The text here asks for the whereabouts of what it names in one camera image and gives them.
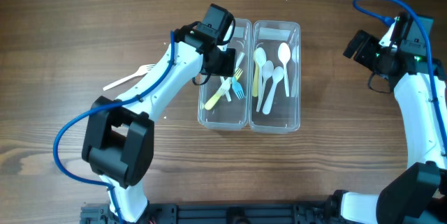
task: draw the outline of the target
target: plastic fork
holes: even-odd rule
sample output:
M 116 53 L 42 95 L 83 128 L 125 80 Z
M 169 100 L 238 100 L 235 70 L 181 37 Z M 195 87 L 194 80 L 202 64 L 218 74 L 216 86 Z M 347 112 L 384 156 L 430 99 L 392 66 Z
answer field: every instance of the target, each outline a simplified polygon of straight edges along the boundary
M 223 84 L 219 87 L 219 89 L 216 91 L 216 93 L 207 101 L 205 104 L 206 110 L 211 110 L 214 105 L 217 103 L 220 97 L 222 97 L 227 91 L 230 90 L 231 87 L 231 79 L 227 78 Z
M 242 85 L 240 85 L 240 83 L 237 81 L 239 79 L 239 77 L 242 75 L 242 72 L 243 72 L 243 70 L 238 68 L 236 70 L 236 74 L 231 78 L 231 83 L 232 83 L 231 88 L 235 92 L 238 99 L 245 98 L 244 89 L 242 88 Z
M 236 80 L 238 80 L 239 77 L 241 76 L 242 72 L 243 72 L 243 70 L 238 68 L 235 72 L 234 78 L 236 78 Z M 232 80 L 232 78 L 227 78 L 225 80 L 225 82 L 216 91 L 216 93 L 206 102 L 206 104 L 205 104 L 206 110 L 211 110 L 214 107 L 214 105 L 216 105 L 219 98 L 222 97 L 227 91 L 230 90 L 231 80 Z
M 221 82 L 222 82 L 222 84 L 225 82 L 225 78 L 224 77 L 221 77 Z M 231 102 L 231 96 L 230 96 L 230 93 L 228 91 L 225 92 L 225 96 L 226 96 L 226 100 L 228 102 Z
M 115 86 L 118 86 L 118 85 L 124 83 L 124 82 L 127 82 L 127 81 L 131 80 L 134 77 L 140 77 L 140 76 L 142 76 L 144 74 L 147 74 L 148 72 L 150 72 L 151 69 L 153 69 L 154 66 L 155 66 L 155 64 L 146 64 L 144 66 L 140 66 L 138 68 L 137 72 L 135 72 L 134 74 L 129 75 L 127 77 L 123 77 L 122 79 L 120 79 L 118 81 L 115 81 L 112 84 L 109 84 L 108 86 L 103 88 L 103 91 L 107 91 L 108 89 L 111 89 L 111 88 L 113 88 Z

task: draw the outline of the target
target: clear plastic container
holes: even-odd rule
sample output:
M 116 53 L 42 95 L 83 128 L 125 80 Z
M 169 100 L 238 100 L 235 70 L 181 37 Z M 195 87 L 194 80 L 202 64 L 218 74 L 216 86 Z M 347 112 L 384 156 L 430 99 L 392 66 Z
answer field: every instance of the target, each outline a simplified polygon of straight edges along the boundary
M 220 77 L 211 76 L 207 84 L 200 86 L 198 121 L 209 129 L 240 130 L 247 123 L 253 131 L 259 133 L 289 133 L 300 127 L 300 96 L 301 96 L 301 43 L 300 26 L 294 22 L 257 21 L 252 27 L 251 22 L 245 19 L 236 19 L 236 29 L 228 47 L 236 49 L 236 59 L 241 52 L 245 53 L 240 68 L 244 71 L 238 82 L 244 88 L 244 99 L 237 99 L 230 89 L 231 102 L 225 95 L 220 97 L 217 104 L 206 110 L 204 104 L 221 86 Z M 283 66 L 278 59 L 278 48 L 281 43 L 287 43 L 293 54 L 296 49 L 297 61 L 287 63 L 288 85 L 292 92 L 295 79 L 296 93 L 286 97 L 284 80 L 280 81 L 274 95 L 272 109 L 269 114 L 262 113 L 265 99 L 272 86 L 272 78 L 266 85 L 263 103 L 260 112 L 256 112 L 257 97 L 252 97 L 251 90 L 254 78 L 254 50 L 262 47 L 267 60 L 272 61 L 274 67 Z
M 300 96 L 301 96 L 301 43 L 300 26 L 295 22 L 257 21 L 254 24 L 253 50 L 262 47 L 265 50 L 267 60 L 273 66 L 283 67 L 278 58 L 278 49 L 281 43 L 287 43 L 291 54 L 295 52 L 296 61 L 293 56 L 287 63 L 289 94 L 295 79 L 296 93 L 294 96 L 286 97 L 284 79 L 281 80 L 274 93 L 272 109 L 269 114 L 262 113 L 265 99 L 272 87 L 272 78 L 265 85 L 263 103 L 261 110 L 256 112 L 258 97 L 250 97 L 249 123 L 252 130 L 260 133 L 289 133 L 300 127 Z M 254 78 L 254 68 L 251 69 L 251 78 Z
M 237 96 L 230 89 L 231 102 L 227 101 L 223 95 L 211 110 L 206 110 L 204 104 L 210 99 L 221 86 L 221 79 L 218 76 L 211 76 L 210 80 L 199 89 L 198 121 L 206 128 L 217 130 L 239 130 L 246 126 L 248 122 L 249 97 L 248 91 L 251 80 L 251 22 L 246 19 L 236 18 L 235 33 L 228 44 L 229 48 L 236 49 L 236 60 L 240 53 L 245 53 L 239 68 L 243 70 L 238 82 L 244 89 L 245 98 L 237 99 Z

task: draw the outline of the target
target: white plastic spoon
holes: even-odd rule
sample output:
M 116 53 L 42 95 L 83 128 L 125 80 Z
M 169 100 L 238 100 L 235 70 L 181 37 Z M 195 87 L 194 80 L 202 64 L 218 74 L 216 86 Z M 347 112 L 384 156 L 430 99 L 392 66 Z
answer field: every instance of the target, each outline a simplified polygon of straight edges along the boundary
M 263 67 L 263 86 L 261 88 L 261 92 L 259 93 L 258 97 L 258 105 L 256 106 L 256 112 L 259 112 L 261 109 L 261 104 L 263 102 L 264 98 L 264 91 L 265 91 L 265 83 L 267 82 L 267 79 L 271 78 L 273 75 L 273 63 L 271 61 L 266 61 Z
M 287 63 L 291 59 L 291 49 L 287 43 L 282 43 L 278 49 L 278 58 L 284 66 L 284 88 L 286 90 L 286 97 L 288 97 L 288 77 L 287 77 Z
M 293 50 L 292 50 L 292 61 L 293 61 L 293 63 L 295 63 L 295 65 L 298 62 L 298 51 L 300 50 L 298 47 L 299 46 L 294 47 Z M 296 80 L 296 78 L 297 77 L 296 77 L 296 75 L 297 75 L 297 71 L 295 71 L 295 75 L 293 77 L 293 82 L 292 82 L 292 92 L 291 92 L 291 96 L 292 97 L 297 95 L 297 92 L 296 92 L 296 89 L 297 89 L 297 84 L 296 84 L 297 80 Z
M 258 74 L 258 97 L 261 95 L 261 86 L 263 85 L 263 67 L 267 61 L 267 56 L 263 48 L 259 47 L 254 51 L 254 61 L 258 64 L 259 74 Z
M 270 92 L 268 93 L 268 97 L 265 100 L 264 107 L 263 107 L 263 114 L 269 114 L 270 110 L 272 109 L 272 103 L 273 103 L 273 97 L 274 97 L 274 91 L 277 89 L 277 85 L 279 81 L 282 80 L 284 77 L 284 69 L 282 67 L 276 67 L 273 71 L 273 84 L 272 88 L 270 89 Z

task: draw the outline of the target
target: wood grain surface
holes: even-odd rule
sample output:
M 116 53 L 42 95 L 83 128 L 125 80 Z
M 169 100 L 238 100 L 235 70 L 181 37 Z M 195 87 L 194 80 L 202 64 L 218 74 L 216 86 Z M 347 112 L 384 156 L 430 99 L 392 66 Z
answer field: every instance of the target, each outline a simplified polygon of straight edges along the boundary
M 405 0 L 435 17 L 433 54 L 444 62 L 445 0 Z M 406 140 L 393 95 L 367 88 L 369 71 L 343 57 L 359 29 L 379 21 L 352 0 L 0 0 L 0 223 L 78 223 L 105 188 L 65 177 L 52 158 L 59 129 L 102 87 L 156 63 L 169 31 L 201 20 L 211 3 L 236 17 L 294 21 L 302 29 L 301 127 L 288 135 L 208 130 L 197 122 L 198 87 L 187 84 L 156 125 L 145 191 L 151 202 L 320 200 L 336 189 L 379 193 L 406 167 Z M 392 4 L 366 8 L 396 15 Z M 379 87 L 386 87 L 380 80 Z M 72 172 L 97 178 L 80 158 L 86 121 L 61 141 Z

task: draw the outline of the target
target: white plastic fork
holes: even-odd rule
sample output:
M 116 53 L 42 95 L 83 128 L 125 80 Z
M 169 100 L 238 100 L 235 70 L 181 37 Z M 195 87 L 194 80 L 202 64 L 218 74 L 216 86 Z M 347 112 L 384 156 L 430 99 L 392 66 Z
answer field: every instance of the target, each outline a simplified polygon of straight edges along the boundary
M 214 105 L 217 103 L 220 97 L 222 97 L 226 91 L 229 91 L 231 88 L 231 78 L 227 78 L 225 82 L 219 87 L 217 92 L 211 97 L 205 104 L 206 110 L 211 110 Z
M 225 78 L 224 77 L 221 77 L 221 82 L 222 82 L 222 84 L 225 82 Z M 225 91 L 225 96 L 226 96 L 226 100 L 228 102 L 231 102 L 231 96 L 230 96 L 230 93 L 228 91 Z
M 134 77 L 140 77 L 142 75 L 145 75 L 148 72 L 150 72 L 150 70 L 153 69 L 154 66 L 155 66 L 155 64 L 146 64 L 144 66 L 140 66 L 138 68 L 137 72 L 135 72 L 134 74 L 129 75 L 127 77 L 123 77 L 122 79 L 120 79 L 118 81 L 115 81 L 112 84 L 109 84 L 108 86 L 105 86 L 103 88 L 103 91 L 107 91 L 108 89 L 111 89 L 111 88 L 113 88 L 115 86 L 118 86 L 118 85 L 124 83 L 124 82 L 127 82 L 127 81 L 131 80 Z

